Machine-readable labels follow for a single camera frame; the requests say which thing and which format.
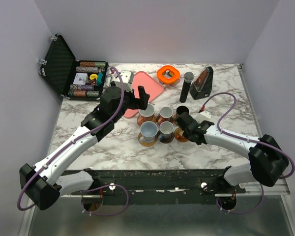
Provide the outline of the pink mug front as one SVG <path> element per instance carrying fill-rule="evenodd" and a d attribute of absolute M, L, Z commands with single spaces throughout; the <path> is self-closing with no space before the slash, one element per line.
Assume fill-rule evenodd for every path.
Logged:
<path fill-rule="evenodd" d="M 139 116 L 143 116 L 143 117 L 150 117 L 155 115 L 154 106 L 150 103 L 148 103 L 146 110 L 138 110 L 138 112 L 139 112 Z"/>

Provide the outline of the pink mug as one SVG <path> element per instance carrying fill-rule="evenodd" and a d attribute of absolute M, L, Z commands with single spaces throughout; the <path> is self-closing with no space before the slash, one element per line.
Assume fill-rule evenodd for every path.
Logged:
<path fill-rule="evenodd" d="M 143 117 L 150 117 L 155 115 L 154 106 L 150 103 L 148 103 L 146 110 L 138 110 L 138 112 L 139 112 L 139 116 L 143 116 Z"/>
<path fill-rule="evenodd" d="M 173 109 L 170 108 L 170 107 L 162 107 L 160 109 L 160 112 L 159 112 L 159 115 L 157 117 L 157 124 L 160 125 L 161 123 L 163 122 L 170 122 L 172 123 L 173 122 Z"/>

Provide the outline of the large woven rattan coaster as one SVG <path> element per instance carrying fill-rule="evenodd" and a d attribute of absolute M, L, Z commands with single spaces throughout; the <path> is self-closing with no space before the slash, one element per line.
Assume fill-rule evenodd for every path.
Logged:
<path fill-rule="evenodd" d="M 157 122 L 156 116 L 153 115 L 150 117 L 143 117 L 143 116 L 137 117 L 137 125 L 138 126 L 141 126 L 144 122 L 147 122 L 147 121 L 152 121 L 152 122 L 156 123 Z"/>

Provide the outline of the black gold mug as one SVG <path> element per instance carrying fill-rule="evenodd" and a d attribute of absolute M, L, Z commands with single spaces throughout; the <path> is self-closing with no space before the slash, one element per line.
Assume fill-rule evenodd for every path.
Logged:
<path fill-rule="evenodd" d="M 186 106 L 178 106 L 175 113 L 175 118 L 179 117 L 184 112 L 189 113 L 189 109 Z"/>

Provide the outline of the pink mug back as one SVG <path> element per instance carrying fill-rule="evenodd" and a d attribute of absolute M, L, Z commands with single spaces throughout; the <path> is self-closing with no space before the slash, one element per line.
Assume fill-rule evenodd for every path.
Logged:
<path fill-rule="evenodd" d="M 161 123 L 163 122 L 170 122 L 172 123 L 173 122 L 173 109 L 170 108 L 170 107 L 162 107 L 160 109 L 160 112 L 159 112 L 159 115 L 157 117 L 157 124 L 160 125 Z"/>

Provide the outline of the grey mug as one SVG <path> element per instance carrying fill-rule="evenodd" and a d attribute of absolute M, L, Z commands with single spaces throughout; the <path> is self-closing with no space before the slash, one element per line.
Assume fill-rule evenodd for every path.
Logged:
<path fill-rule="evenodd" d="M 159 126 L 160 134 L 158 136 L 158 140 L 162 142 L 171 140 L 174 134 L 173 131 L 174 131 L 174 126 L 171 122 L 169 121 L 162 122 Z"/>

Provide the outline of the dark wood coaster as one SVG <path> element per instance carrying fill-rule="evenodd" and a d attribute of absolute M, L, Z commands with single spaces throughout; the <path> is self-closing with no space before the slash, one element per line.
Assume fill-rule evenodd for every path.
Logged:
<path fill-rule="evenodd" d="M 170 134 L 162 134 L 162 133 L 158 132 L 157 139 L 161 143 L 168 144 L 174 139 L 174 134 L 173 134 L 173 132 Z"/>

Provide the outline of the light blue mug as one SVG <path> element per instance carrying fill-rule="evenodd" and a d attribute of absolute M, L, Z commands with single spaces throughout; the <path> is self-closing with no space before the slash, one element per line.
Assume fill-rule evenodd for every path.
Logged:
<path fill-rule="evenodd" d="M 158 127 L 156 123 L 152 121 L 145 121 L 140 127 L 140 134 L 142 135 L 139 138 L 140 142 L 152 143 L 158 133 Z"/>

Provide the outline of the small woven rattan coaster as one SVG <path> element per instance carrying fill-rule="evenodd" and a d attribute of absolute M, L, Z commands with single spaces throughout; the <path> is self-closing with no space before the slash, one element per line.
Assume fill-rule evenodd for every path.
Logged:
<path fill-rule="evenodd" d="M 142 146 L 151 147 L 151 146 L 153 146 L 157 142 L 157 137 L 155 137 L 153 141 L 146 142 L 145 139 L 144 139 L 144 136 L 142 135 L 142 133 L 139 133 L 139 135 L 138 135 L 138 142 Z"/>

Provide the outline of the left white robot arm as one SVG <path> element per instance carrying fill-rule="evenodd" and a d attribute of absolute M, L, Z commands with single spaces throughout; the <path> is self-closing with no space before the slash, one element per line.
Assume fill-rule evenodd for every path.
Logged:
<path fill-rule="evenodd" d="M 145 110 L 150 95 L 143 86 L 138 86 L 139 97 L 134 91 L 118 86 L 105 89 L 99 104 L 86 115 L 73 135 L 52 154 L 31 166 L 24 164 L 19 169 L 21 193 L 18 210 L 23 211 L 21 199 L 26 194 L 40 210 L 51 207 L 60 197 L 63 186 L 57 183 L 61 174 L 87 149 L 97 144 L 115 127 L 126 110 Z"/>

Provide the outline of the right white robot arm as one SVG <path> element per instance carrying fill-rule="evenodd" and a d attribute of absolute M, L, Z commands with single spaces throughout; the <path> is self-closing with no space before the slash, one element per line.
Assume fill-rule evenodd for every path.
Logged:
<path fill-rule="evenodd" d="M 217 179 L 217 189 L 229 192 L 240 183 L 259 182 L 272 187 L 289 165 L 288 158 L 272 136 L 261 138 L 221 132 L 211 121 L 198 122 L 187 112 L 175 119 L 183 137 L 198 145 L 215 145 L 235 152 L 249 160 L 248 164 L 226 167 L 223 175 Z"/>

